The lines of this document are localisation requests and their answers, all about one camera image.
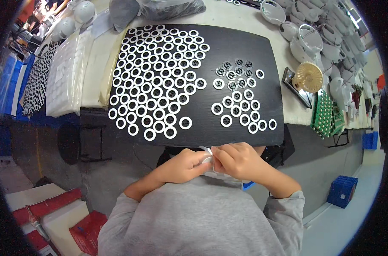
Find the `blue storage box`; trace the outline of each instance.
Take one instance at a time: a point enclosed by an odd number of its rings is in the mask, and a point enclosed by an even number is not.
[[[339,176],[330,186],[326,202],[346,208],[355,193],[357,178]]]

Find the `black work surface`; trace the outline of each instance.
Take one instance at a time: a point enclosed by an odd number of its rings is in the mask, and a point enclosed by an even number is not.
[[[178,28],[180,31],[197,30],[199,36],[204,38],[204,43],[210,46],[210,50],[206,52],[205,59],[201,60],[201,67],[197,69],[187,68],[184,73],[192,70],[197,74],[197,78],[204,78],[207,81],[207,87],[203,90],[198,90],[194,95],[190,95],[190,101],[181,106],[181,110],[176,114],[177,122],[174,127],[177,130],[177,135],[173,139],[167,139],[163,133],[156,134],[153,141],[147,141],[144,138],[144,128],[141,125],[141,118],[137,117],[135,124],[139,126],[139,132],[136,136],[129,135],[127,126],[119,130],[116,128],[115,134],[117,137],[126,137],[134,144],[148,145],[166,145],[166,146],[181,146],[181,147],[197,147],[197,146],[213,146],[222,145],[225,143],[247,142],[252,146],[271,146],[279,145],[283,142],[284,123],[282,110],[282,95],[280,81],[277,71],[275,58],[269,40],[265,37],[258,36],[252,33],[243,32],[234,29],[221,28],[207,25],[189,25],[189,24],[170,24],[166,25],[166,29]],[[171,50],[171,53],[176,51],[176,47]],[[214,79],[218,78],[215,74],[215,69],[222,66],[222,62],[229,61],[235,67],[235,59],[240,58],[253,62],[253,78],[257,81],[254,88],[245,88],[238,90],[243,93],[246,89],[251,89],[254,93],[254,99],[260,102],[260,119],[264,119],[267,123],[270,119],[275,119],[277,127],[275,130],[270,130],[268,127],[265,131],[259,131],[251,134],[248,131],[248,126],[242,126],[239,123],[239,117],[232,117],[232,125],[223,127],[220,123],[222,115],[230,115],[230,110],[224,108],[221,115],[214,115],[211,112],[212,104],[219,102],[225,96],[231,96],[232,91],[225,85],[224,89],[217,90],[213,86]],[[261,69],[265,73],[264,79],[258,79],[255,75],[255,70]],[[160,75],[160,72],[154,71],[155,75]],[[184,89],[176,88],[179,93],[184,92]],[[115,94],[115,87],[112,87],[110,95]],[[153,111],[147,111],[147,115],[153,115]],[[180,118],[188,116],[192,120],[192,126],[188,130],[183,130],[179,126]]]

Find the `cable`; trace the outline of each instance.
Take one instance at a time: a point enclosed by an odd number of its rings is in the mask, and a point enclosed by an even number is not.
[[[150,170],[153,170],[153,168],[151,168],[150,166],[148,166],[147,164],[145,164],[137,155],[136,155],[136,152],[134,151],[134,144],[133,144],[133,155],[135,156],[135,158],[137,158],[138,161],[140,161],[143,165],[145,165],[146,167],[148,167]]]

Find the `gray sweatshirt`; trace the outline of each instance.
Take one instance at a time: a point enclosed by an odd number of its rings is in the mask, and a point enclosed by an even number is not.
[[[264,211],[241,183],[200,176],[137,202],[122,193],[98,237],[99,256],[298,255],[302,191],[269,197]]]

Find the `clear plastic bag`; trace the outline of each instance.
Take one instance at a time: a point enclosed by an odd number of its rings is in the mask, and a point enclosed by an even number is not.
[[[140,11],[149,20],[168,20],[205,12],[202,0],[137,0]]]
[[[46,115],[80,115],[83,80],[93,44],[92,27],[75,31],[56,51],[46,84]]]

